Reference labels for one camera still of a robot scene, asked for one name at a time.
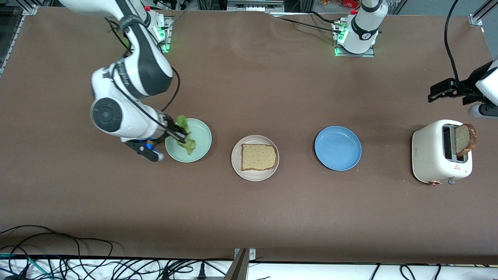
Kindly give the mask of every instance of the toaster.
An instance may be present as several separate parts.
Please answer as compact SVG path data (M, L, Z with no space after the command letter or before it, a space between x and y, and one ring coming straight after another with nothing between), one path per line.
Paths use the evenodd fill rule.
M463 123L452 120L436 121L418 131L411 140L413 175L424 183L438 185L465 178L472 172L472 151L458 157L455 128Z

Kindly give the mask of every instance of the metal bracket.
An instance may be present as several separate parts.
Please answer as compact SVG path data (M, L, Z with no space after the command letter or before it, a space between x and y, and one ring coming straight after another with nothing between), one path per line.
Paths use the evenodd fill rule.
M469 16L469 22L472 26L483 25L481 19L489 14L494 8L498 6L498 0L486 0L482 6L479 7L473 14Z
M163 52L169 52L169 47L171 45L171 35L173 34L173 22L173 16L164 17L164 26L166 27L166 29L164 30L165 45L161 46Z
M235 249L236 256L234 258L234 261L230 265L230 268L228 269L227 273L225 274L225 277L223 277L223 280L247 280L249 258L256 256L256 253L251 253L251 250L255 249L254 248Z
M235 248L234 250L234 259L237 257L237 254L239 253L241 249L240 248ZM254 261L256 259L256 248L249 248L249 260Z
M470 25L472 26L481 26L483 25L483 21L482 20L477 20L475 21L474 17L473 17L473 14L470 14L469 15L469 22L470 22Z
M22 11L22 15L36 15L37 11L38 11L38 6L34 5L31 7L31 9L24 9Z
M10 53L12 52L12 49L14 48L15 41L17 40L17 36L19 35L19 32L21 31L21 26L24 23L24 19L26 16L22 16L19 23L17 24L17 29L15 30L14 36L12 37L12 41L10 42L10 45L7 50L7 54L5 55L5 58L3 59L3 62L0 67L0 76L3 73L3 70L5 66L7 65L8 58L10 57Z

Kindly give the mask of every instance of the brown table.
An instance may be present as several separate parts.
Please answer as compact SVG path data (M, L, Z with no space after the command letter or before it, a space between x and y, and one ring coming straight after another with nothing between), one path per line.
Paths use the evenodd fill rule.
M167 54L182 79L169 114L204 120L213 145L196 163L151 163L89 118L90 75L123 53L106 22L40 8L0 79L1 227L111 239L122 244L117 256L215 258L255 247L277 261L496 263L498 123L470 118L461 100L427 103L429 87L452 76L444 21L388 16L376 57L361 59L335 57L326 32L265 13L188 11ZM461 77L491 60L465 17L452 19L449 41ZM161 108L175 87L145 102ZM474 171L455 186L411 173L412 133L439 119L479 134ZM349 171L328 170L313 152L332 125L362 142ZM230 162L251 134L280 152L262 182L243 180ZM33 253L76 253L60 239L33 243ZM106 252L90 247L83 253Z

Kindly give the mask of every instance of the toast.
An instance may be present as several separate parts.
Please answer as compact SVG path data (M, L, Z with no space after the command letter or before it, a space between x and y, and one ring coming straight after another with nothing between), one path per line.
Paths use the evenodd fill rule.
M455 128L455 146L457 157L462 157L477 145L476 129L473 125L463 124Z
M275 148L264 144L242 144L242 171L268 170L276 163Z

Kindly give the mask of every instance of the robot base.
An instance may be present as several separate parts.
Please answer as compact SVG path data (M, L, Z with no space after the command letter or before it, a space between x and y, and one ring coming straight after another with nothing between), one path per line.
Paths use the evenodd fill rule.
M344 31L344 23L346 22L346 18L343 17L340 21L336 21L332 23L332 30ZM349 56L349 57L375 57L374 47L371 46L370 49L364 53L351 53L348 52L342 45L339 44L339 37L342 36L342 33L334 33L334 45L335 45L335 56Z

